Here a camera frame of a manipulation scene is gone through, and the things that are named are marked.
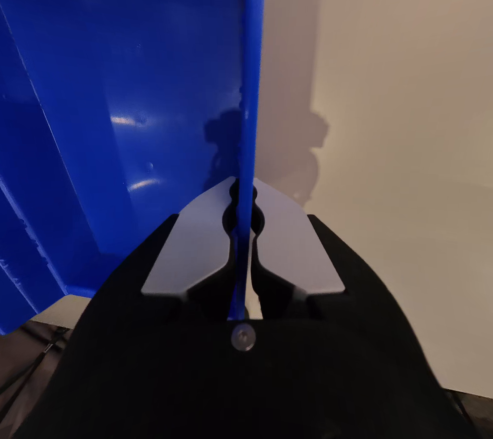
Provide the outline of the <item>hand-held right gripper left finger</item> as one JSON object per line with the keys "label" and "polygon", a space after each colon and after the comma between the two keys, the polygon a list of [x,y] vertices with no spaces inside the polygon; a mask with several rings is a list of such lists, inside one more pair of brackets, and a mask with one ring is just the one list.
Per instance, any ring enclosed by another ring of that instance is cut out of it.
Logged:
{"label": "hand-held right gripper left finger", "polygon": [[236,285],[238,180],[228,177],[179,213],[141,293],[198,306],[207,319],[227,319]]}

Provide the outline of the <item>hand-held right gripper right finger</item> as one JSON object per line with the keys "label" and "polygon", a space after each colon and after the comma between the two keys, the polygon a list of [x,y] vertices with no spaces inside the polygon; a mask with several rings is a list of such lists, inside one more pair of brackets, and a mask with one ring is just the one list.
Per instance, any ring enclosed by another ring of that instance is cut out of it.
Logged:
{"label": "hand-held right gripper right finger", "polygon": [[251,283],[263,319],[280,319],[309,297],[345,286],[302,207],[258,178],[253,181]]}

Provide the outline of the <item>blue plastic bin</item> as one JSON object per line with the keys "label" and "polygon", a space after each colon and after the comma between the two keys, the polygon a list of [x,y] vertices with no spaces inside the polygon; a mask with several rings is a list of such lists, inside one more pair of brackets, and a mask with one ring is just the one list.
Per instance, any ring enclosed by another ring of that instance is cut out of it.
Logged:
{"label": "blue plastic bin", "polygon": [[1,0],[1,335],[239,176],[263,0]]}

